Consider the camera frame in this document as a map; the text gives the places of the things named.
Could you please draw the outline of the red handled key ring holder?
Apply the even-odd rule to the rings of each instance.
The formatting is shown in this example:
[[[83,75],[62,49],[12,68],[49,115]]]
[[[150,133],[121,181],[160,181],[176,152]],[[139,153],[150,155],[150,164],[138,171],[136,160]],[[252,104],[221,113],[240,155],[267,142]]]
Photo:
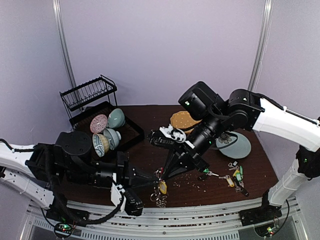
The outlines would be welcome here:
[[[154,175],[158,177],[158,182],[165,181],[162,177],[163,170],[164,168],[160,167],[154,173]],[[167,205],[167,197],[168,197],[168,192],[167,194],[162,194],[159,190],[159,183],[158,183],[158,185],[156,185],[153,188],[153,193],[150,195],[150,200],[151,202],[155,203],[155,205],[158,208],[165,208]]]

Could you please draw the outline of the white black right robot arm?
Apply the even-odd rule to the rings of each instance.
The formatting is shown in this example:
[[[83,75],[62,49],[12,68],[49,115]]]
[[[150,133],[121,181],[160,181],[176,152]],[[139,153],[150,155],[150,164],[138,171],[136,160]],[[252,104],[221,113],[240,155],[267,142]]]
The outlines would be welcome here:
[[[320,122],[286,109],[271,98],[245,89],[234,90],[223,100],[206,83],[190,87],[179,104],[198,121],[186,139],[173,127],[161,128],[162,134],[173,140],[163,168],[163,179],[196,169],[209,171],[202,155],[222,133],[243,129],[265,132],[299,145],[290,169],[262,196],[261,206],[242,210],[243,226],[280,217],[281,206],[303,183],[320,175]]]

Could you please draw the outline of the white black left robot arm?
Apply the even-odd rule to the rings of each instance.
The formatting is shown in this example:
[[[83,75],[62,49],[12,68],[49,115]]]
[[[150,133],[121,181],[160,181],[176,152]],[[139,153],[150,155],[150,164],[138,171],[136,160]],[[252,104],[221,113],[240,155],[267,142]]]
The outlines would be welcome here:
[[[121,151],[116,153],[114,163],[93,161],[92,152],[103,146],[94,147],[93,143],[93,139],[81,131],[61,132],[54,144],[18,146],[1,139],[0,179],[9,181],[61,222],[73,221],[85,227],[105,223],[118,212],[140,216],[143,202],[134,189],[155,185],[159,179],[131,164]],[[57,190],[64,178],[77,185],[110,190],[115,208],[98,219],[89,219],[84,212],[77,213],[67,207],[67,199]]]

